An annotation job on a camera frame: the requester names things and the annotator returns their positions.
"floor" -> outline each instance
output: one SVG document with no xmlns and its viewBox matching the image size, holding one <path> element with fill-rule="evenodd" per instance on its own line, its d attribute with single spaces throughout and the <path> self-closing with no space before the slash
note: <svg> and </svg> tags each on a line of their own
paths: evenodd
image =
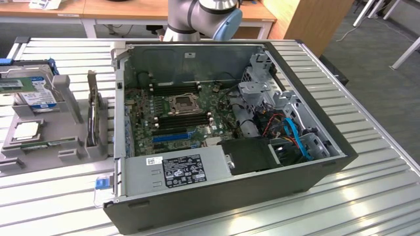
<svg viewBox="0 0 420 236">
<path fill-rule="evenodd" d="M 346 88 L 355 99 L 420 163 L 415 141 L 420 140 L 420 54 L 414 53 L 395 71 L 389 69 L 411 42 L 391 31 L 383 24 L 398 29 L 382 20 L 365 19 L 358 29 L 335 42 L 353 29 L 355 17 L 350 10 L 323 56 L 349 79 Z M 98 37 L 119 37 L 129 26 L 117 28 L 119 35 L 114 36 L 107 35 L 103 26 L 95 26 L 95 30 Z M 17 36 L 85 37 L 81 25 L 0 24 L 0 32 L 0 58 L 5 57 Z M 126 37 L 154 36 L 143 26 L 133 26 Z"/>
</svg>

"warning label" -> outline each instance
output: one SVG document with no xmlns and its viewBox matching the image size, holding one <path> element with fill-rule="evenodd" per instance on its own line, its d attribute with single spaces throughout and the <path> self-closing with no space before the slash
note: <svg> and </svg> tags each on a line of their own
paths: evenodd
<svg viewBox="0 0 420 236">
<path fill-rule="evenodd" d="M 206 181 L 198 154 L 162 160 L 167 188 Z"/>
</svg>

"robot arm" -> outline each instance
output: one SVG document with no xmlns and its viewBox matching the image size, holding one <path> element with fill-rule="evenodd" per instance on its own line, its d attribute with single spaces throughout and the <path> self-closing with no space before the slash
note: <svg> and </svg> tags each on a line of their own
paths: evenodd
<svg viewBox="0 0 420 236">
<path fill-rule="evenodd" d="M 198 41 L 199 33 L 229 40 L 242 19 L 235 4 L 237 0 L 169 0 L 163 41 Z"/>
</svg>

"metal slatted table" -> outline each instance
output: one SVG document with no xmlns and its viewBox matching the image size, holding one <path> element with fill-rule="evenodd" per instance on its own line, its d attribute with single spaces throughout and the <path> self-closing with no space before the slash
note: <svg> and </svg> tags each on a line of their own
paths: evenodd
<svg viewBox="0 0 420 236">
<path fill-rule="evenodd" d="M 305 193 L 137 235 L 420 234 L 417 164 L 305 45 L 291 40 L 271 43 L 358 152 L 358 158 Z M 99 73 L 98 88 L 109 99 L 110 141 L 114 74 L 109 45 L 106 39 L 31 38 L 27 44 L 13 46 L 9 56 L 54 58 L 59 73 L 70 76 L 77 99 L 86 97 L 86 71 Z M 0 142 L 10 121 L 10 102 L 9 96 L 0 98 Z M 102 209 L 93 205 L 93 181 L 111 170 L 113 160 L 107 158 L 0 178 L 0 235 L 118 235 Z"/>
</svg>

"blue pcie slot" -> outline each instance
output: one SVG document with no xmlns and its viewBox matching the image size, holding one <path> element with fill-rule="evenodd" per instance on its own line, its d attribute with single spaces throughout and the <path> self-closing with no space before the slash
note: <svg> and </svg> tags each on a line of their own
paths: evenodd
<svg viewBox="0 0 420 236">
<path fill-rule="evenodd" d="M 174 140 L 181 140 L 181 139 L 189 139 L 190 135 L 189 134 L 173 134 L 167 136 L 159 136 L 159 137 L 153 137 L 151 142 L 165 142 L 165 141 L 174 141 Z"/>
</svg>

